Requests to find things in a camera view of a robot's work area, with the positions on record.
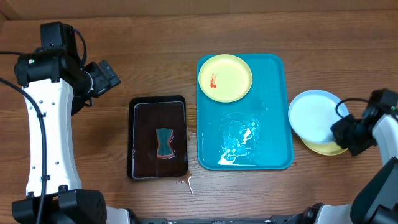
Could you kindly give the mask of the yellow-green plate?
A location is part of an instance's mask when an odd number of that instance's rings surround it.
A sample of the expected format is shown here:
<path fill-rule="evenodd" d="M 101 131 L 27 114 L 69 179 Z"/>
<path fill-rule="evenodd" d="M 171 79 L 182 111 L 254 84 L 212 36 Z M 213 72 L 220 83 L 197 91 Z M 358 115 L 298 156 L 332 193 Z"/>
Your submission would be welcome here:
<path fill-rule="evenodd" d="M 232 103 L 249 92 L 252 71 L 240 57 L 230 54 L 215 55 L 199 69 L 198 84 L 210 99 L 220 103 Z"/>
<path fill-rule="evenodd" d="M 312 151 L 324 155 L 324 156 L 336 156 L 338 154 L 342 154 L 347 149 L 343 149 L 341 146 L 337 145 L 335 142 L 327 143 L 327 144 L 317 144 L 308 140 L 301 138 L 302 142 Z"/>

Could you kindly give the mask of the light blue plate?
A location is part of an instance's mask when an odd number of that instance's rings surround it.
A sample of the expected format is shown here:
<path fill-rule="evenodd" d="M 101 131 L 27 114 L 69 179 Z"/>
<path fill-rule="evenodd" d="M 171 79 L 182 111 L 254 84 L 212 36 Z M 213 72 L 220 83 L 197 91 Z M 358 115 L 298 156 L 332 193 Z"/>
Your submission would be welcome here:
<path fill-rule="evenodd" d="M 335 137 L 331 126 L 349 115 L 345 104 L 338 104 L 340 101 L 324 90 L 308 90 L 297 95 L 288 110 L 292 129 L 302 139 L 315 144 L 333 142 Z"/>

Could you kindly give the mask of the green orange sponge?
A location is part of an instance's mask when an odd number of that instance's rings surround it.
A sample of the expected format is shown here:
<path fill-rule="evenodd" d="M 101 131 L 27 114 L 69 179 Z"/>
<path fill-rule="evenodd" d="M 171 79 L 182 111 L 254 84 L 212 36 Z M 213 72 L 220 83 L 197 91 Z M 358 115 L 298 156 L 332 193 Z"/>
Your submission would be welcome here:
<path fill-rule="evenodd" d="M 172 149 L 171 142 L 174 138 L 174 131 L 172 129 L 160 128 L 156 129 L 157 135 L 157 158 L 170 159 L 173 158 L 175 153 Z"/>

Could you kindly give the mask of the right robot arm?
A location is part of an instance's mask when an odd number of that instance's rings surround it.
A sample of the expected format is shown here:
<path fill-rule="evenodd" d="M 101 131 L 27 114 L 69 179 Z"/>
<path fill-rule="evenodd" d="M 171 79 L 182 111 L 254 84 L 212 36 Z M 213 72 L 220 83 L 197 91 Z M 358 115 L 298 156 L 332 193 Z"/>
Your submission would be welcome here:
<path fill-rule="evenodd" d="M 397 223 L 397 112 L 393 106 L 369 103 L 361 119 L 345 116 L 331 126 L 337 145 L 357 156 L 379 149 L 382 169 L 355 198 L 353 223 Z"/>

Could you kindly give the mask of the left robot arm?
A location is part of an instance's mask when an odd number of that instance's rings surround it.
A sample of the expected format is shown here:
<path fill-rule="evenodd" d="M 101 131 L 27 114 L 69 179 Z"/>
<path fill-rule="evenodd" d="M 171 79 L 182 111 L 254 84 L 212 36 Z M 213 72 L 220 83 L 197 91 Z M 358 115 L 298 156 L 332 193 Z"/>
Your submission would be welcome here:
<path fill-rule="evenodd" d="M 120 83 L 105 60 L 84 64 L 65 45 L 19 56 L 17 91 L 28 110 L 30 172 L 26 198 L 12 203 L 19 223 L 130 223 L 129 210 L 84 190 L 72 141 L 72 115 Z"/>

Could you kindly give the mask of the black water tray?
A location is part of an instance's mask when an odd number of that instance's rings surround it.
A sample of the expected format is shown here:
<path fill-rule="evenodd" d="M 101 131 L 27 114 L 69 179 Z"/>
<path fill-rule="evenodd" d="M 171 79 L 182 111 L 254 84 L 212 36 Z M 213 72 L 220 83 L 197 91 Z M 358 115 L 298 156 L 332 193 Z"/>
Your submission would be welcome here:
<path fill-rule="evenodd" d="M 156 129 L 174 131 L 174 157 L 157 158 Z M 181 95 L 134 98 L 129 103 L 127 176 L 132 180 L 182 177 L 188 171 L 185 98 Z"/>

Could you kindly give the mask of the teal plastic tray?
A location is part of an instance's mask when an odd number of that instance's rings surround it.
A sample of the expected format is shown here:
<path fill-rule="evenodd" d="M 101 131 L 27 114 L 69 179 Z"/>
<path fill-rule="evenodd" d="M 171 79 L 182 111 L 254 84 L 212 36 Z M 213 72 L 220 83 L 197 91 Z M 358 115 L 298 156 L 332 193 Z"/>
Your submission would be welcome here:
<path fill-rule="evenodd" d="M 209 170 L 283 170 L 294 160 L 284 65 L 274 54 L 241 54 L 248 93 L 220 103 L 197 88 L 198 160 Z"/>

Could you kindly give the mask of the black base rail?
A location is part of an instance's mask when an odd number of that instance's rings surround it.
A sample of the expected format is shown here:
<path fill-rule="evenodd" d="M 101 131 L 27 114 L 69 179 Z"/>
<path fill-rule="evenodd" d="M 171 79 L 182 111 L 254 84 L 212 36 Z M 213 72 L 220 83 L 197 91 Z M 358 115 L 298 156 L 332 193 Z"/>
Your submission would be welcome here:
<path fill-rule="evenodd" d="M 166 218 L 135 218 L 132 224 L 302 224 L 310 223 L 304 219 L 303 214 L 273 215 L 269 218 L 211 218 L 211 219 L 179 219 Z"/>

